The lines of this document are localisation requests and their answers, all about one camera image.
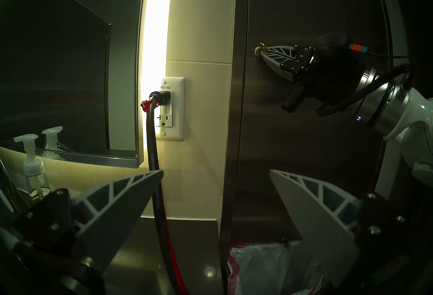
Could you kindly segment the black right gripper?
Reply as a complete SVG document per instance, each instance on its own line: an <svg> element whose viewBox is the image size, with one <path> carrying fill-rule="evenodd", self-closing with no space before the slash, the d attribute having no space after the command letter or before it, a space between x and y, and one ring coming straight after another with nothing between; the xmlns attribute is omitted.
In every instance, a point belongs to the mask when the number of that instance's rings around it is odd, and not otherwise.
<svg viewBox="0 0 433 295"><path fill-rule="evenodd" d="M316 114L325 116L330 109L351 96L366 70L359 59L343 56L327 62L314 55L314 48L302 45L272 46L260 52L265 64L281 78L294 85L281 108L293 113L306 98L322 103Z"/></svg>

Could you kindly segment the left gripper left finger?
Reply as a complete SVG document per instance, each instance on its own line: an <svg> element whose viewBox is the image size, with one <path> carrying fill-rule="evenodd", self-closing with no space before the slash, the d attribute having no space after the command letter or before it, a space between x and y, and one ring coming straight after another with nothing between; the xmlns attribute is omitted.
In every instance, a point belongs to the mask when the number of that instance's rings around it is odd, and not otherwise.
<svg viewBox="0 0 433 295"><path fill-rule="evenodd" d="M19 233L44 252L108 266L163 176L156 170L110 180L75 198L57 189L19 217Z"/></svg>

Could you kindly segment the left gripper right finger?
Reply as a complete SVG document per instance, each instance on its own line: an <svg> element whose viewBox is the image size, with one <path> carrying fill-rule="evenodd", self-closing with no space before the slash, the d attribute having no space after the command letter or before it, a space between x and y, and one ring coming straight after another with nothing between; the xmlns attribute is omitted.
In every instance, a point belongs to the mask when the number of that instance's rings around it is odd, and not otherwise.
<svg viewBox="0 0 433 295"><path fill-rule="evenodd" d="M409 215L391 202L392 183L357 198L326 181L280 170L269 177L335 289L413 289L419 257Z"/></svg>

